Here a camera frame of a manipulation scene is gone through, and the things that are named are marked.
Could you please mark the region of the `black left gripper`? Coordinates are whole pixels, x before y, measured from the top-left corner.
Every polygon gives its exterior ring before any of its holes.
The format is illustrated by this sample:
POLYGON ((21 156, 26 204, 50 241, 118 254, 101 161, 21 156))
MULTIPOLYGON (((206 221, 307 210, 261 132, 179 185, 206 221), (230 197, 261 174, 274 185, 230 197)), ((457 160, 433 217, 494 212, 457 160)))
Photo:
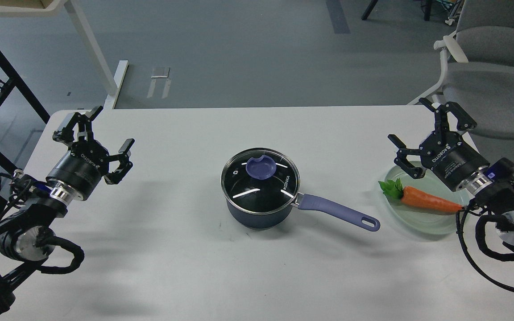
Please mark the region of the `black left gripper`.
POLYGON ((70 147, 47 175, 46 181, 69 185, 82 201, 90 197, 102 176, 106 184, 117 185, 133 167, 130 148, 135 143, 134 138, 125 140, 116 155, 109 155, 108 150, 94 139, 92 121, 103 109, 103 106, 96 106, 84 113, 72 112, 52 136, 55 142, 70 147), (119 166, 108 173, 108 164, 116 161, 119 166))

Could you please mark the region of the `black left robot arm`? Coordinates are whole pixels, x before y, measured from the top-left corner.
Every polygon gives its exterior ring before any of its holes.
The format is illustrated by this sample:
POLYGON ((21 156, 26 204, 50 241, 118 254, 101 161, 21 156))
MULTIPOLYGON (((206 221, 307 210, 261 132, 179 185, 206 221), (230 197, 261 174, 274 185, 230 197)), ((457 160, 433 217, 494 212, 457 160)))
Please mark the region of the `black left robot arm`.
POLYGON ((44 181, 22 170, 4 175, 12 194, 0 212, 0 315, 16 300, 14 290, 34 272, 64 275, 80 267, 84 250, 56 236, 51 223, 65 217, 73 200, 87 200, 102 179, 116 185, 133 166, 133 139, 110 154, 94 138, 92 122, 102 110, 97 106, 65 118, 53 140, 65 144, 67 152, 44 181))

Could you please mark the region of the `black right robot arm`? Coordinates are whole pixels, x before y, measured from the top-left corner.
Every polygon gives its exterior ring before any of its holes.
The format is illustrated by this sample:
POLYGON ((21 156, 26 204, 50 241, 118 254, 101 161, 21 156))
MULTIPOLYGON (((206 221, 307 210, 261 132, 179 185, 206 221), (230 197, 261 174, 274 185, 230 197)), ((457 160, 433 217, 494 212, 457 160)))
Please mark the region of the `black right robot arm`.
POLYGON ((455 102, 420 103, 434 114, 434 130, 417 149, 407 148, 394 134, 388 139, 398 148, 394 163, 414 179, 430 170, 451 191, 465 189, 473 198, 456 213, 456 232, 465 257, 477 272, 504 290, 514 287, 490 278, 471 258, 463 236, 468 214, 478 217, 475 225, 477 246, 484 255, 501 261, 514 261, 514 163, 501 158, 493 165, 463 140, 463 132, 477 122, 455 102))

